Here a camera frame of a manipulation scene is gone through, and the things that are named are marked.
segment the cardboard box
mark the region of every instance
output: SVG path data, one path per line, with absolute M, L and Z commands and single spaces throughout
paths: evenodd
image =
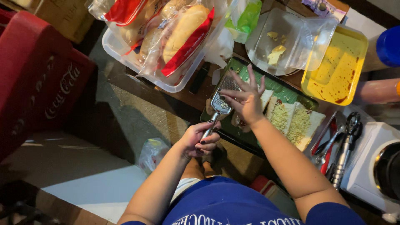
M 86 0 L 32 0 L 25 7 L 18 1 L 0 0 L 0 3 L 15 10 L 27 10 L 50 23 L 64 37 L 79 44 L 94 21 L 85 7 Z

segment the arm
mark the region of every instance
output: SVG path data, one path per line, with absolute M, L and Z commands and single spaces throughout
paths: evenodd
M 293 197 L 303 221 L 310 209 L 319 203 L 335 202 L 348 206 L 311 161 L 263 116 L 260 96 L 264 92 L 265 81 L 262 78 L 261 89 L 257 90 L 251 64 L 248 71 L 250 84 L 245 83 L 236 73 L 230 73 L 242 92 L 222 90 L 220 94 L 253 130 L 265 156 Z
M 178 182 L 192 157 L 211 154 L 217 133 L 201 139 L 203 131 L 213 123 L 205 122 L 190 126 L 183 137 L 167 152 L 156 169 L 143 182 L 128 203 L 118 224 L 140 221 L 147 225 L 159 224 L 167 211 Z

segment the white shorts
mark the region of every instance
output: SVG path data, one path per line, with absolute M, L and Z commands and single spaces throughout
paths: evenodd
M 183 178 L 179 181 L 178 186 L 176 187 L 175 193 L 172 196 L 171 203 L 183 192 L 193 186 L 195 183 L 199 182 L 200 179 L 194 177 Z

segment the woman's left hand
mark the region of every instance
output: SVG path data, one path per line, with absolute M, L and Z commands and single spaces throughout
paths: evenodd
M 198 123 L 190 126 L 183 137 L 177 142 L 182 145 L 183 155 L 190 159 L 191 157 L 201 157 L 210 155 L 216 147 L 216 142 L 220 139 L 217 132 L 212 132 L 210 136 L 201 139 L 203 132 L 212 127 L 213 121 Z M 214 129 L 220 129 L 221 122 L 217 122 Z

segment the plastic bag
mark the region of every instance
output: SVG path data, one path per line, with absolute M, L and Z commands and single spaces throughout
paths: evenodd
M 160 138 L 147 139 L 139 157 L 139 167 L 150 175 L 167 154 L 170 147 Z
M 180 8 L 174 18 L 159 27 L 163 30 L 148 51 L 139 76 L 177 85 L 202 49 L 213 19 L 213 0 L 194 0 Z
M 227 28 L 224 28 L 204 56 L 204 61 L 225 68 L 225 60 L 231 58 L 233 55 L 234 44 L 232 33 Z
M 119 52 L 124 55 L 131 51 L 138 54 L 145 35 L 173 18 L 176 9 L 170 4 L 166 10 L 167 3 L 169 0 L 93 0 L 86 5 L 95 18 L 106 22 L 121 44 L 128 46 Z
M 262 2 L 260 0 L 239 1 L 238 6 L 225 24 L 236 42 L 246 43 L 251 32 L 257 26 L 261 7 Z

